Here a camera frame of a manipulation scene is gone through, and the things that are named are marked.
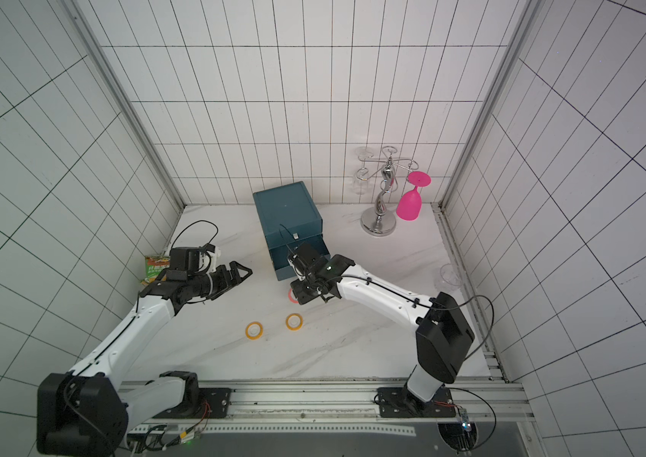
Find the teal three-drawer cabinet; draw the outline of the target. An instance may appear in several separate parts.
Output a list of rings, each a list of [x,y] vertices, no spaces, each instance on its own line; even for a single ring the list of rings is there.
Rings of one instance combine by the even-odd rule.
[[[323,219],[303,182],[252,195],[278,281],[295,276],[288,255],[303,243],[330,258],[323,239]]]

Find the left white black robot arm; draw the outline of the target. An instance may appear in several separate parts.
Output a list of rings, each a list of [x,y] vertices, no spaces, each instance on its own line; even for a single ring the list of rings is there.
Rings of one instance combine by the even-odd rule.
[[[127,395],[119,390],[153,337],[184,306],[212,301],[251,275],[250,268],[235,261],[206,272],[162,270],[95,350],[68,371],[49,374],[39,385],[38,452],[112,456],[129,431],[159,414],[208,417],[212,408],[193,372],[166,371]]]

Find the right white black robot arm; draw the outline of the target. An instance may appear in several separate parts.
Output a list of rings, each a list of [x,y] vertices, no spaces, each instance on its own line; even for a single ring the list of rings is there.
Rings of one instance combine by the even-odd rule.
[[[462,306],[448,293],[435,297],[389,283],[343,255],[324,257],[304,243],[288,255],[297,279],[292,294],[300,305],[317,298],[345,299],[364,305],[413,335],[414,369],[402,388],[378,388],[374,403],[383,418],[454,417],[452,384],[475,341]]]

